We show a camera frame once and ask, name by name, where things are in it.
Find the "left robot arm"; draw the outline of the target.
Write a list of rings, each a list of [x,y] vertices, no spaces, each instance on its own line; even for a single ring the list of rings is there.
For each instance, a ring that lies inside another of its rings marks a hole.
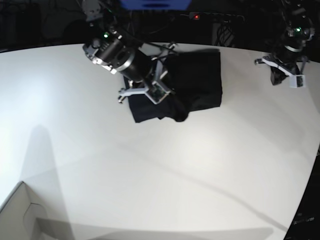
[[[286,78],[291,88],[306,86],[304,69],[310,60],[304,53],[307,42],[315,35],[315,28],[302,0],[280,0],[280,12],[285,24],[283,33],[270,54],[257,58],[255,65],[270,67],[270,81],[280,85]]]

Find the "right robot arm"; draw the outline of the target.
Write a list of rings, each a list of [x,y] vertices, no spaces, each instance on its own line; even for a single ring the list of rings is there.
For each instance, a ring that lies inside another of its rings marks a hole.
[[[174,89],[167,85],[171,78],[164,64],[168,57],[178,55],[176,45],[155,44],[159,54],[146,55],[140,50],[142,41],[114,20],[106,21],[105,15],[112,12],[106,1],[84,0],[81,7],[86,20],[98,30],[98,34],[83,45],[85,56],[111,74],[119,73],[124,77],[125,87],[118,92],[118,102],[137,100],[137,104],[146,109],[144,121],[165,117],[176,122],[185,121],[189,112]]]

